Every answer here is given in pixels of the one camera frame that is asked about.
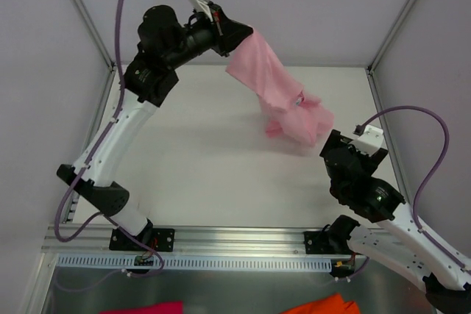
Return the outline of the pink t shirt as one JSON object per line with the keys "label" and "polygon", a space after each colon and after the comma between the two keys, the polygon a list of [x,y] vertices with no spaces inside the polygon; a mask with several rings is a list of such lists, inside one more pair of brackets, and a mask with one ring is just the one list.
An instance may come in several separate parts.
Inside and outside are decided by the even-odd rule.
{"label": "pink t shirt", "polygon": [[286,136],[312,147],[333,128],[332,112],[306,92],[259,32],[237,47],[226,72],[257,95],[268,137]]}

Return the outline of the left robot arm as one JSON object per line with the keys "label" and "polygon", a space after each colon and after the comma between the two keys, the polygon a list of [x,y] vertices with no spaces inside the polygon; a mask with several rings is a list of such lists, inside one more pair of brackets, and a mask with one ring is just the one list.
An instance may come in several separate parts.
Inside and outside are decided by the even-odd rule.
{"label": "left robot arm", "polygon": [[126,242],[143,250],[152,240],[152,222],[130,204],[129,192],[114,180],[117,168],[139,129],[178,83],[176,70],[208,50],[228,56],[253,28],[229,19],[217,4],[209,12],[194,12],[180,24],[167,5],[148,9],[138,27],[138,53],[122,71],[114,112],[91,144],[57,176],[100,215],[126,233]]}

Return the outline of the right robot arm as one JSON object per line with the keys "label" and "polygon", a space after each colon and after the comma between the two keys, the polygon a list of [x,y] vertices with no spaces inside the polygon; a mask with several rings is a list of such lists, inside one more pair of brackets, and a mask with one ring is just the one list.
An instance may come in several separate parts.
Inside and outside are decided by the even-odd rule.
{"label": "right robot arm", "polygon": [[380,239],[357,220],[340,215],[326,235],[335,252],[361,253],[406,278],[441,313],[470,312],[470,259],[433,231],[388,182],[374,172],[387,156],[383,130],[367,126],[356,139],[331,131],[320,152],[330,194],[387,235]]}

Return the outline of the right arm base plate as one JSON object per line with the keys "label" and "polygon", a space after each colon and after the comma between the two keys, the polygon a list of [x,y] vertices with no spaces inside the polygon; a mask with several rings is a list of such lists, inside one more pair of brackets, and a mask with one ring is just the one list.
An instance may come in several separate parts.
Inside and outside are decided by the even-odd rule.
{"label": "right arm base plate", "polygon": [[353,228],[328,224],[321,230],[304,231],[303,240],[306,254],[315,255],[351,255],[347,245]]}

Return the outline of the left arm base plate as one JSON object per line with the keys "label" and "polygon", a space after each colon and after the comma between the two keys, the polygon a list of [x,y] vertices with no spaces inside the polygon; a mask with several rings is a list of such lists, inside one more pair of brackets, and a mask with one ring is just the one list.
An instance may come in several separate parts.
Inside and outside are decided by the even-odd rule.
{"label": "left arm base plate", "polygon": [[144,251],[139,243],[154,249],[155,251],[173,252],[175,229],[152,228],[141,236],[130,236],[121,229],[114,229],[111,233],[109,250],[111,251]]}

